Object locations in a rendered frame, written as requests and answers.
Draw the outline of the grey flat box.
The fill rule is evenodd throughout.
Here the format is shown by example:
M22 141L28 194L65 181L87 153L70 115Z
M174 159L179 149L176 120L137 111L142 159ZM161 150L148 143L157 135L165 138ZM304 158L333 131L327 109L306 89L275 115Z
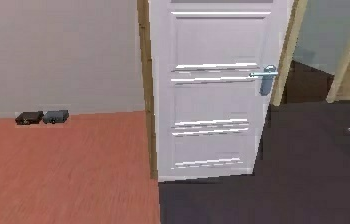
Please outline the grey flat box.
M51 123L64 123L69 117L67 110L47 111L43 116L43 122L45 124Z

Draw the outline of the dark brown flat box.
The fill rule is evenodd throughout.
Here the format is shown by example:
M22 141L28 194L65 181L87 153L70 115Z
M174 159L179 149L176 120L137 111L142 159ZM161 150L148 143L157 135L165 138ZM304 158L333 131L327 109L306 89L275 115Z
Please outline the dark brown flat box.
M44 114L42 111L22 112L15 118L17 125L39 124Z

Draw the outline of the white panelled room door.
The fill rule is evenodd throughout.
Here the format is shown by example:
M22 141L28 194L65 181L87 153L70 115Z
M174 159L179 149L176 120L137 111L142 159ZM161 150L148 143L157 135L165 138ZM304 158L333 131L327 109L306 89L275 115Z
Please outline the white panelled room door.
M254 170L293 0L149 0L158 179Z

